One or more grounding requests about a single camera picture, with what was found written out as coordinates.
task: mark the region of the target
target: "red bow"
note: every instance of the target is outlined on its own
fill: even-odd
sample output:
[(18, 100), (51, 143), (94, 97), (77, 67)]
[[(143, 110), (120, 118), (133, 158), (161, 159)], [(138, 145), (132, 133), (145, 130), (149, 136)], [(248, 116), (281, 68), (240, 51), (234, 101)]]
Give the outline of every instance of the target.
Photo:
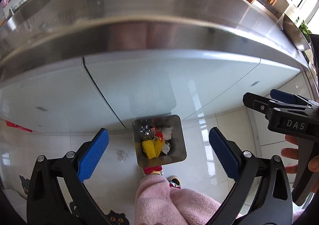
[(149, 175), (153, 171), (162, 171), (162, 166), (143, 168), (143, 171), (146, 175)]
[(161, 142), (163, 142), (163, 134), (157, 133), (155, 136), (158, 137)]

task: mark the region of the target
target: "pink fleece clothing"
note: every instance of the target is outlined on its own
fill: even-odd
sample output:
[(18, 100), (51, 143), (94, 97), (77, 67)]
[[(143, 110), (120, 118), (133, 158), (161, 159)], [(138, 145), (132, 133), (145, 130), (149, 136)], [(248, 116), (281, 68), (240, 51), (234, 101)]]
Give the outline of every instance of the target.
[(205, 225), (220, 205), (198, 191), (170, 187), (161, 175), (147, 175), (136, 192), (135, 225)]

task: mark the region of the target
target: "human hand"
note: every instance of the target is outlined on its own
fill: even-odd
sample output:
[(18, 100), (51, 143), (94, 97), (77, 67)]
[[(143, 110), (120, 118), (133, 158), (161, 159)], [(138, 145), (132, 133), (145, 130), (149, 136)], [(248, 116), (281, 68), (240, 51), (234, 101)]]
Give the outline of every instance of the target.
[[(285, 140), (287, 142), (290, 142), (294, 145), (298, 145), (297, 138), (291, 135), (285, 135)], [(291, 159), (298, 159), (298, 149), (297, 148), (283, 148), (281, 150), (281, 155), (286, 158)], [(296, 165), (286, 166), (286, 172), (287, 174), (296, 174), (297, 173), (297, 167)], [(308, 168), (312, 172), (319, 172), (319, 155), (314, 157), (308, 164)], [(319, 181), (315, 184), (315, 186), (312, 188), (312, 192), (316, 193), (319, 188)]]

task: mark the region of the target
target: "green plant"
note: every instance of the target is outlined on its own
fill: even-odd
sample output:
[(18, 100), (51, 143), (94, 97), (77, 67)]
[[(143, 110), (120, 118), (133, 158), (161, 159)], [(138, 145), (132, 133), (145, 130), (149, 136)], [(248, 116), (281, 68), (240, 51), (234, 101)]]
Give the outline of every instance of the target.
[(302, 32), (303, 36), (306, 38), (308, 43), (310, 42), (310, 36), (309, 34), (312, 33), (308, 26), (306, 25), (305, 21), (302, 21), (301, 25), (299, 26), (299, 30)]

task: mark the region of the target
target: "metal trash can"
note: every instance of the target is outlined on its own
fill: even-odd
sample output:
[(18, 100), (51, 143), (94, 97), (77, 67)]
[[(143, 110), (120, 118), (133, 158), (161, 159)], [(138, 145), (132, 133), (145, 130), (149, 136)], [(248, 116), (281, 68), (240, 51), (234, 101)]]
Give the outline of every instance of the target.
[[(146, 124), (150, 127), (153, 127), (154, 125), (156, 127), (173, 127), (172, 139), (170, 142), (172, 147), (166, 156), (159, 156), (157, 158), (152, 158), (149, 160), (146, 154), (143, 152), (139, 130), (142, 125)], [(170, 115), (150, 119), (137, 119), (133, 122), (132, 126), (136, 158), (140, 167), (155, 167), (180, 162), (186, 159), (187, 154), (183, 131), (181, 128), (181, 119), (178, 115)]]

